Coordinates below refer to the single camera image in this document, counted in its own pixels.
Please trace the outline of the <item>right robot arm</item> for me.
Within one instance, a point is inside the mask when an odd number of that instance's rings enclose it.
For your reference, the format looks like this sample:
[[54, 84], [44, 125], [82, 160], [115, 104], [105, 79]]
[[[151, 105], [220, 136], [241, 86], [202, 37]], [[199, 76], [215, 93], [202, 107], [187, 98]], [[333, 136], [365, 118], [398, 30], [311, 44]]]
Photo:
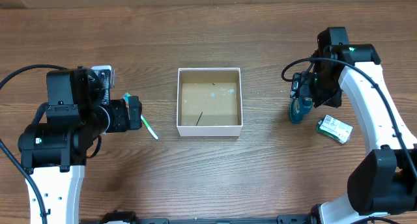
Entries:
[[390, 222], [416, 209], [416, 138], [402, 120], [384, 82], [371, 44], [351, 44], [344, 27], [317, 36], [309, 68], [290, 79], [289, 118], [298, 124], [314, 107], [339, 107], [349, 99], [366, 156], [351, 173], [341, 197], [316, 204], [308, 214], [283, 215], [280, 223]]

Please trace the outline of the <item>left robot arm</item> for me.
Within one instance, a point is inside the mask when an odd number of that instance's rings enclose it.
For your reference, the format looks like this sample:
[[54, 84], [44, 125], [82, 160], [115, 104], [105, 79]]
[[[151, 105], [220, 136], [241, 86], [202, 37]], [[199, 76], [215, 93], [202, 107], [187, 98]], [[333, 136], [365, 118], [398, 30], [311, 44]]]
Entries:
[[31, 223], [78, 223], [85, 166], [105, 133], [142, 127], [138, 96], [110, 98], [109, 65], [55, 70], [46, 76], [48, 101], [18, 140], [27, 180]]

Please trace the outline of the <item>blue mouthwash bottle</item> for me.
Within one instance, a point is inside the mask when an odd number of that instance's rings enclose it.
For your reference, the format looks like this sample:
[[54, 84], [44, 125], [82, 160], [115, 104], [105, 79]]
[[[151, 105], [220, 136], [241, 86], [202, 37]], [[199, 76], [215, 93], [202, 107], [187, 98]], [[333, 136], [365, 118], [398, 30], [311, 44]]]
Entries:
[[307, 115], [313, 107], [311, 98], [293, 99], [289, 107], [289, 119], [293, 124], [300, 124], [304, 115]]

